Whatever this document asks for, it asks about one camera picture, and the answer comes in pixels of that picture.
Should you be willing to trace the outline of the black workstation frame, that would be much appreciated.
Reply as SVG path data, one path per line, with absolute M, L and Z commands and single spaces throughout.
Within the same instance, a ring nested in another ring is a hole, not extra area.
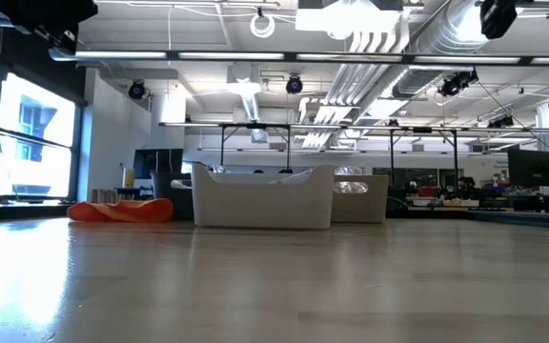
M 390 169 L 391 169 L 391 186 L 395 185 L 395 133 L 401 131 L 402 137 L 405 133 L 415 133 L 415 134 L 431 134 L 437 133 L 442 139 L 453 147 L 453 157 L 454 157 L 454 173 L 455 173 L 455 188 L 458 188 L 458 178 L 459 178 L 459 167 L 458 167 L 458 131 L 452 129 L 436 128 L 429 126 L 419 126 L 419 127 L 390 127 L 389 132 L 389 154 L 390 154 Z
M 228 139 L 228 136 L 226 135 L 226 129 L 227 128 L 234 128 L 235 130 L 244 128 L 247 130 L 262 130 L 265 131 L 267 129 L 277 129 L 277 130 L 285 130 L 287 132 L 287 135 L 284 136 L 284 141 L 287 143 L 287 149 L 286 149 L 286 170 L 289 171 L 291 169 L 291 134 L 292 134 L 292 127 L 290 124 L 273 124 L 273 123 L 258 123 L 258 122 L 250 122 L 250 123 L 220 123 L 218 127 L 221 129 L 221 139 L 220 139 L 220 150 L 219 150 L 219 163 L 221 166 L 224 165 L 224 150 L 225 150 L 225 142 Z

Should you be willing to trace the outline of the orange cloth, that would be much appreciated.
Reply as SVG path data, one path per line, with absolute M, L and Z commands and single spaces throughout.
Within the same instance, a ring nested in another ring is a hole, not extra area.
M 81 222 L 162 223 L 173 218 L 173 202 L 166 198 L 116 204 L 82 202 L 69 207 L 67 216 Z

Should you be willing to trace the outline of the blue background crate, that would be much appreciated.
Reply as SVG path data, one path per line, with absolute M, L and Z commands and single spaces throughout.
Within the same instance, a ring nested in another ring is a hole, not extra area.
M 478 189 L 472 188 L 468 190 L 468 196 L 471 199 L 483 199 L 483 198 L 498 198 L 502 197 L 503 194 L 498 189 Z

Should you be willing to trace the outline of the white plastic bin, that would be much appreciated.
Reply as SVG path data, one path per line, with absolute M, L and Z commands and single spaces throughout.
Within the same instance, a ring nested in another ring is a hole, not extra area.
M 279 173 L 216 173 L 194 164 L 193 219 L 198 227 L 326 230 L 335 168 L 320 165 L 299 184 L 270 184 Z

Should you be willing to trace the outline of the blue toothbrush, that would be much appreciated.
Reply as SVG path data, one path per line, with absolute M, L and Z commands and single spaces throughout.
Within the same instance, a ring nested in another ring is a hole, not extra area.
M 291 185 L 291 184 L 299 184 L 305 182 L 309 176 L 311 175 L 312 171 L 307 170 L 299 173 L 281 173 L 280 178 L 277 178 L 274 181 L 270 181 L 270 184 L 283 184 L 283 185 Z

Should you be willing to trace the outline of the slate grey plastic bin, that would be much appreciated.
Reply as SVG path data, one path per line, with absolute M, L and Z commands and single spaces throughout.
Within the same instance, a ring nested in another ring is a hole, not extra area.
M 189 173 L 153 172 L 153 196 L 173 203 L 173 220 L 193 220 L 193 189 Z

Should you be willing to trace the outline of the black overhead light beam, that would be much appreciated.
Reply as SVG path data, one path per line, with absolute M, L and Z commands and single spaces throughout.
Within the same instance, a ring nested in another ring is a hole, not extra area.
M 256 52 L 232 50 L 85 50 L 74 54 L 51 49 L 52 60 L 192 61 L 374 64 L 408 66 L 549 67 L 549 56 L 484 54 L 412 54 L 359 52 Z

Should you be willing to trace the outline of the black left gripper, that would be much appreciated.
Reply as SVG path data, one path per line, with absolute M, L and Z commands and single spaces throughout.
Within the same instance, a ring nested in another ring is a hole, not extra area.
M 97 13 L 94 0 L 0 0 L 0 30 L 36 34 L 52 48 L 75 49 L 79 24 Z

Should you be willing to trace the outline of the translucent clear plastic bin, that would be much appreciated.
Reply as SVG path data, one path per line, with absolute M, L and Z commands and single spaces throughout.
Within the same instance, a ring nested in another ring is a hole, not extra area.
M 331 219 L 335 223 L 382 224 L 389 176 L 336 175 Z

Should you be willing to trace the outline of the black computer monitor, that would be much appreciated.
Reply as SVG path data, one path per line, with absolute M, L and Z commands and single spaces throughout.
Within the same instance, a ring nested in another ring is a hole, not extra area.
M 136 150 L 133 170 L 136 179 L 150 179 L 155 172 L 181 172 L 182 149 Z
M 549 187 L 549 151 L 509 150 L 507 158 L 512 185 Z

